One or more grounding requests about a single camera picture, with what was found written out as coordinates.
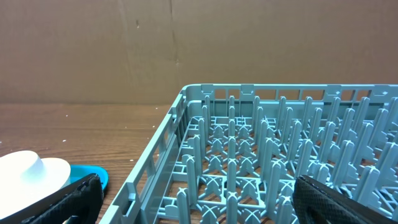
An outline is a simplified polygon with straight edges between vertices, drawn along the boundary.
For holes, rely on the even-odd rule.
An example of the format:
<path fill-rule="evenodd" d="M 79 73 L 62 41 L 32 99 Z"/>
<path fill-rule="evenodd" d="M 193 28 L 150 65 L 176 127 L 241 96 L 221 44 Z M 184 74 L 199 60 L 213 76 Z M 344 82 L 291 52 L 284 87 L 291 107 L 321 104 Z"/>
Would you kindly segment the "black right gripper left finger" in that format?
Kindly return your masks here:
<path fill-rule="evenodd" d="M 101 179 L 92 173 L 1 219 L 1 223 L 95 223 L 103 200 Z"/>

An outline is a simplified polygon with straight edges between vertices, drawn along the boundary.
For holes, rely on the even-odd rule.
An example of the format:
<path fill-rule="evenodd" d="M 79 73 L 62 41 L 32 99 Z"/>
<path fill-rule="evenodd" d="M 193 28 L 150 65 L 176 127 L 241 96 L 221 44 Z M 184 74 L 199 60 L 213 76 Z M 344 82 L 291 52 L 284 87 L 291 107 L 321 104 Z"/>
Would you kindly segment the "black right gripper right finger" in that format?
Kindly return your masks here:
<path fill-rule="evenodd" d="M 397 224 L 307 175 L 296 179 L 292 196 L 300 224 Z"/>

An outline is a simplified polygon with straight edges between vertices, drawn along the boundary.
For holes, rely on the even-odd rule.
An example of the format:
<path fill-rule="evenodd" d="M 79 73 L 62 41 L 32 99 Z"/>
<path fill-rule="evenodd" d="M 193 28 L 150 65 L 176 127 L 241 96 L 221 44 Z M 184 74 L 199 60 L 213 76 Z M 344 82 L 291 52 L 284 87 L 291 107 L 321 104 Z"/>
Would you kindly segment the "cream white bowl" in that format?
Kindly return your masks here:
<path fill-rule="evenodd" d="M 1 181 L 1 218 L 4 219 L 70 184 L 70 164 L 59 158 L 41 159 L 44 176 L 34 184 Z"/>

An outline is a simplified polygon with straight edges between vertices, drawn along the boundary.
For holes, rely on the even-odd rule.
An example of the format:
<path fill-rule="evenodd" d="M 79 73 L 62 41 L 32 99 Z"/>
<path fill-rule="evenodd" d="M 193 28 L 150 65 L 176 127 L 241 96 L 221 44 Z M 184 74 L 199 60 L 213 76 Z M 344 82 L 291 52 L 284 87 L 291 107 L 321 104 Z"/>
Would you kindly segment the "white cup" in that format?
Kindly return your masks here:
<path fill-rule="evenodd" d="M 1 157 L 1 181 L 29 185 L 45 173 L 44 163 L 34 151 L 17 151 Z"/>

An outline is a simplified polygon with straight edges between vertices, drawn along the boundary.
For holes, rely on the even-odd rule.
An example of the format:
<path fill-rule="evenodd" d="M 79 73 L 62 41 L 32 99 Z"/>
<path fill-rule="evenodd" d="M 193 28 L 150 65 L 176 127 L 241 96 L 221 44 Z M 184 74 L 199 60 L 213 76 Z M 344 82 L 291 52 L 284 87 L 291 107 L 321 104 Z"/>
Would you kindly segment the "grey dishwasher rack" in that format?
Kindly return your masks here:
<path fill-rule="evenodd" d="M 397 86 L 182 88 L 102 223 L 297 223 L 298 176 L 397 218 Z"/>

